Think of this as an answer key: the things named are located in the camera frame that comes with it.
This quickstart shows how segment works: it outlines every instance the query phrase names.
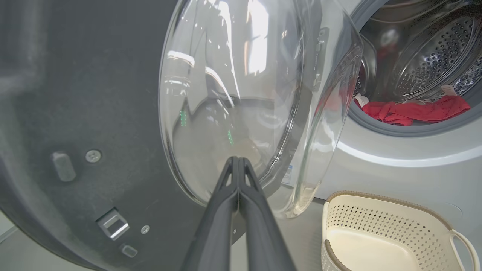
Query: front-load washing machine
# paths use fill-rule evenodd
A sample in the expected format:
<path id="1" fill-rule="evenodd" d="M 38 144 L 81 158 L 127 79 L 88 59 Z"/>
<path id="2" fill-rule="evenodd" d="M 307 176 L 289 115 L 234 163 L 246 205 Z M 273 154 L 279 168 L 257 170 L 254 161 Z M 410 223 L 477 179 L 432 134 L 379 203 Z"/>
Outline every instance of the front-load washing machine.
<path id="1" fill-rule="evenodd" d="M 480 3 L 340 2 L 364 43 L 355 93 L 375 101 L 436 100 L 439 86 L 451 85 L 471 109 L 403 127 L 375 120 L 352 103 L 316 196 L 355 190 L 414 202 L 448 219 L 482 251 Z"/>
<path id="2" fill-rule="evenodd" d="M 0 1 L 2 211 L 79 265 L 178 270 L 239 155 L 278 216 L 314 195 L 370 192 L 435 209 L 480 248 L 477 2 L 341 4 L 355 25 L 331 0 Z M 442 30 L 460 53 L 438 71 L 442 47 L 424 45 L 446 42 L 433 39 Z M 422 86 L 410 70 L 398 90 L 419 58 L 437 78 Z M 435 101 L 436 84 L 472 109 L 411 127 L 348 110 L 355 87 Z M 243 227 L 235 216 L 233 241 Z"/>

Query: door glass bowl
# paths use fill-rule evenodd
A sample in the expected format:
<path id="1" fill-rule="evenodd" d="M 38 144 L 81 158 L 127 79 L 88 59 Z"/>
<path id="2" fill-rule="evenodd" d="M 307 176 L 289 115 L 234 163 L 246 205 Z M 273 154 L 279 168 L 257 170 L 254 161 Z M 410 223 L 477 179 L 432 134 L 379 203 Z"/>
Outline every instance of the door glass bowl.
<path id="1" fill-rule="evenodd" d="M 207 204 L 226 160 L 248 158 L 279 217 L 314 197 L 362 54 L 332 0 L 184 0 L 164 45 L 159 114 L 180 187 Z"/>

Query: washing machine door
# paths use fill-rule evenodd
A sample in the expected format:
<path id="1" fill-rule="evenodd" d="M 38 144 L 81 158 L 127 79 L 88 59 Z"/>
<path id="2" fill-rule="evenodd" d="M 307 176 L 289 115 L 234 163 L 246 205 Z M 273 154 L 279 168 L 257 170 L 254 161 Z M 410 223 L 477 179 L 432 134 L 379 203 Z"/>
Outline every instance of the washing machine door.
<path id="1" fill-rule="evenodd" d="M 335 2 L 1 5 L 0 207 L 47 249 L 95 270 L 179 269 L 231 155 L 277 216 L 312 200 L 362 51 Z"/>

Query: laundry basket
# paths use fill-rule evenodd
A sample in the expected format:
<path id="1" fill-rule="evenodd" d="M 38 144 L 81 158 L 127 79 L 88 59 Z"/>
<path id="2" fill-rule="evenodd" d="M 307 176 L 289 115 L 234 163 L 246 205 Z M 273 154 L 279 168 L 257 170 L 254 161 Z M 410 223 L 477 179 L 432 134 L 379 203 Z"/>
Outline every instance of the laundry basket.
<path id="1" fill-rule="evenodd" d="M 454 246 L 472 244 L 440 215 L 422 206 L 366 193 L 332 194 L 323 208 L 323 271 L 465 271 Z"/>

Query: laundry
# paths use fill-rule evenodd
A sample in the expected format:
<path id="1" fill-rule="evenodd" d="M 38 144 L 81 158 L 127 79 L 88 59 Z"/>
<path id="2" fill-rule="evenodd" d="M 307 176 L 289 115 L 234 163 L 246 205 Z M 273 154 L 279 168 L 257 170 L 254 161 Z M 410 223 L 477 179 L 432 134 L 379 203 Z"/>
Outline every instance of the laundry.
<path id="1" fill-rule="evenodd" d="M 436 123 L 458 116 L 470 109 L 460 96 L 446 95 L 434 103 L 369 102 L 362 107 L 370 117 L 394 125 L 410 126 L 414 120 Z"/>

